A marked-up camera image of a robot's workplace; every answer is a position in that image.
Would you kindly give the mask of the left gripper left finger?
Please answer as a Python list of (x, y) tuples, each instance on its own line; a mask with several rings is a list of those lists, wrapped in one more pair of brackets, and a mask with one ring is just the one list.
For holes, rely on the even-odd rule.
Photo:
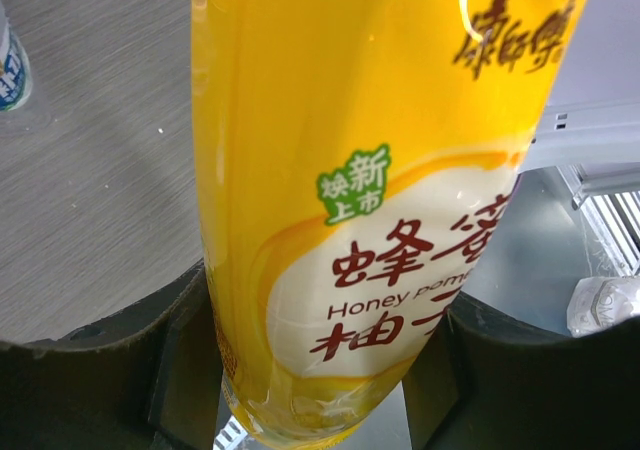
[(1, 344), (4, 449), (211, 449), (222, 364), (204, 266), (59, 340)]

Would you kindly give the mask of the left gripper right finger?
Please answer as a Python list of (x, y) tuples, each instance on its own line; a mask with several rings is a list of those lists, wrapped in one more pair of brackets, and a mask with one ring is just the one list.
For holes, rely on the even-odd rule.
[(461, 294), (402, 384), (414, 449), (636, 449), (639, 320), (574, 339)]

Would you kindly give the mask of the yellow juice bottle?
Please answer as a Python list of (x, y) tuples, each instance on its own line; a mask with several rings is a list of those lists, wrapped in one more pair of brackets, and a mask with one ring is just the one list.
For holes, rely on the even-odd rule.
[(233, 415), (348, 438), (511, 197), (587, 0), (191, 0), (204, 265)]

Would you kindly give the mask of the small blue-label water bottle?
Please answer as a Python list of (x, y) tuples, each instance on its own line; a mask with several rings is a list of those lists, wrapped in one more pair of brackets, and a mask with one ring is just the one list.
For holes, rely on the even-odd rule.
[(1, 6), (1, 112), (23, 106), (33, 89), (28, 55)]

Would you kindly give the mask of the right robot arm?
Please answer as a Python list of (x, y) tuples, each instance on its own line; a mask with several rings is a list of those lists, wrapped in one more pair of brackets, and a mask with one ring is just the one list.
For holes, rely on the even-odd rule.
[(639, 99), (549, 106), (521, 173), (564, 169), (572, 205), (639, 189)]

